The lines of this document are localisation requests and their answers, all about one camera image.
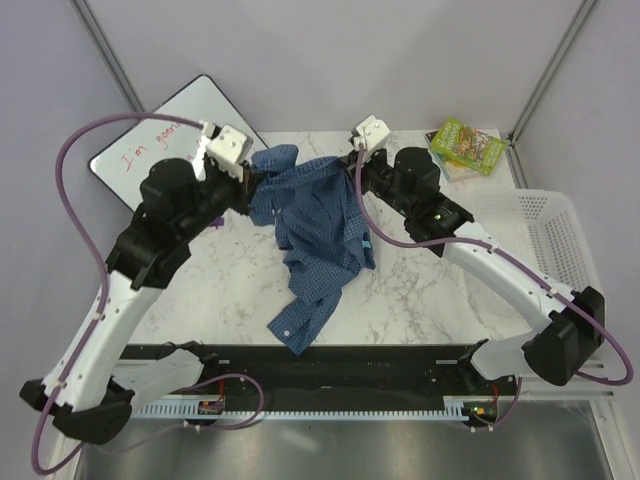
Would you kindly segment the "blue checked long sleeve shirt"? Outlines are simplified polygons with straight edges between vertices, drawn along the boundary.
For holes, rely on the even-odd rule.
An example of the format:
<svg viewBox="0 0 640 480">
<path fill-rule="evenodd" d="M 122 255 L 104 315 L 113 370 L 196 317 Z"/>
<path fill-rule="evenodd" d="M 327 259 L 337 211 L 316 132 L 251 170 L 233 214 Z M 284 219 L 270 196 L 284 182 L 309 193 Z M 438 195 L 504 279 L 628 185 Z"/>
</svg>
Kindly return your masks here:
<svg viewBox="0 0 640 480">
<path fill-rule="evenodd" d="M 268 329 L 296 355 L 316 340 L 343 288 L 375 268 L 369 227 L 339 159 L 297 164 L 298 154 L 297 146 L 284 144 L 252 156 L 252 171 L 265 178 L 250 204 L 254 225 L 275 227 L 294 295 Z"/>
</svg>

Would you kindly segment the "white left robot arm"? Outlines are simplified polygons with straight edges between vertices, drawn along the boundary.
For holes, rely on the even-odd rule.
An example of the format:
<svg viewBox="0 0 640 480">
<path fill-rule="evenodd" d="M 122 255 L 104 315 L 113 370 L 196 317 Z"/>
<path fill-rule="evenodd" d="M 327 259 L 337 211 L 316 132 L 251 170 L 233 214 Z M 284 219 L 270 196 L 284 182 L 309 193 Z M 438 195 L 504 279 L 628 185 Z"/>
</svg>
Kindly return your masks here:
<svg viewBox="0 0 640 480">
<path fill-rule="evenodd" d="M 140 184 L 142 201 L 107 257 L 108 290 L 99 294 L 96 313 L 87 315 L 52 371 L 21 388 L 21 398 L 49 412 L 65 436 L 103 445 L 145 405 L 188 387 L 208 393 L 218 385 L 218 367 L 195 344 L 129 374 L 113 372 L 141 319 L 190 258 L 190 242 L 227 210 L 249 212 L 260 181 L 249 162 L 208 157 L 204 172 L 198 179 L 191 163 L 178 158 L 150 169 Z"/>
</svg>

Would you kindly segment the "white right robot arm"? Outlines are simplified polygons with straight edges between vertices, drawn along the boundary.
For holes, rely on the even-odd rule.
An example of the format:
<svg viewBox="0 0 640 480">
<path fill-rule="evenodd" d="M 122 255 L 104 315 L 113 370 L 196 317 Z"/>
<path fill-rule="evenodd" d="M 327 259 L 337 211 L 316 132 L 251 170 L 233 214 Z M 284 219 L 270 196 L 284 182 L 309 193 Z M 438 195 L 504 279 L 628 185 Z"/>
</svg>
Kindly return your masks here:
<svg viewBox="0 0 640 480">
<path fill-rule="evenodd" d="M 410 248 L 426 248 L 472 274 L 527 322 L 526 333 L 481 340 L 461 358 L 458 381 L 483 392 L 494 380 L 535 374 L 555 386 L 582 373 L 604 341 L 605 300 L 591 285 L 562 283 L 527 266 L 461 205 L 444 195 L 425 148 L 406 147 L 388 164 L 383 149 L 353 150 L 341 160 L 361 200 L 371 192 L 404 220 Z"/>
</svg>

